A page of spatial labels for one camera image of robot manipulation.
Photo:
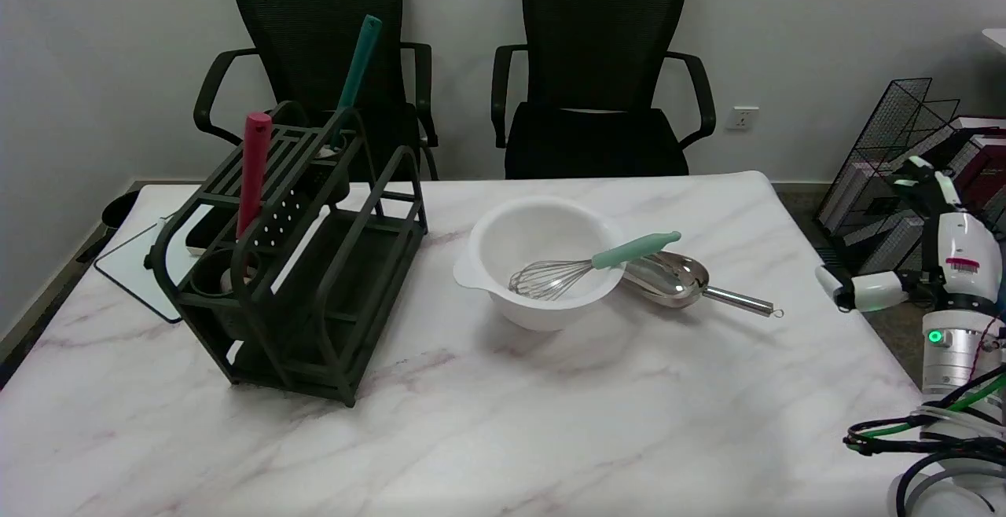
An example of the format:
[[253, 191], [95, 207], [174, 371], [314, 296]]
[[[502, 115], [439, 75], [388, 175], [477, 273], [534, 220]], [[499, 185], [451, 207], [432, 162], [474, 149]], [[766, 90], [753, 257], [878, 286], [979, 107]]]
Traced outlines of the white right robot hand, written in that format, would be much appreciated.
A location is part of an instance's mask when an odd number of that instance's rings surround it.
[[894, 190], [920, 216], [920, 271], [888, 270], [848, 277], [818, 266], [821, 288], [841, 310], [873, 312], [928, 292], [934, 310], [970, 310], [998, 317], [1001, 251], [986, 224], [967, 211], [953, 180], [920, 156], [895, 173]]

